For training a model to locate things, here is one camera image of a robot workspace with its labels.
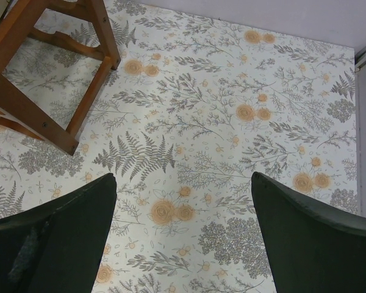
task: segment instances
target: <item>wooden frame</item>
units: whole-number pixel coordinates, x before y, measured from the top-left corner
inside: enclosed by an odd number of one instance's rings
[[[88,47],[67,34],[47,34],[34,28],[46,8],[92,22],[100,45]],[[1,74],[27,36],[102,61],[66,129]],[[103,0],[18,0],[0,24],[0,125],[51,142],[73,155],[79,144],[75,136],[110,69],[116,70],[119,62],[120,55]]]

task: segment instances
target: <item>floral wallpaper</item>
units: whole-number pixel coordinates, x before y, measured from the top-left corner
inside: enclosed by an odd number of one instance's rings
[[[251,175],[357,212],[353,50],[106,6],[122,61],[75,155],[0,126],[0,217],[112,172],[118,201],[94,293],[275,292]],[[98,44],[92,25],[52,11],[37,27]],[[27,39],[4,74],[65,126],[99,63]]]

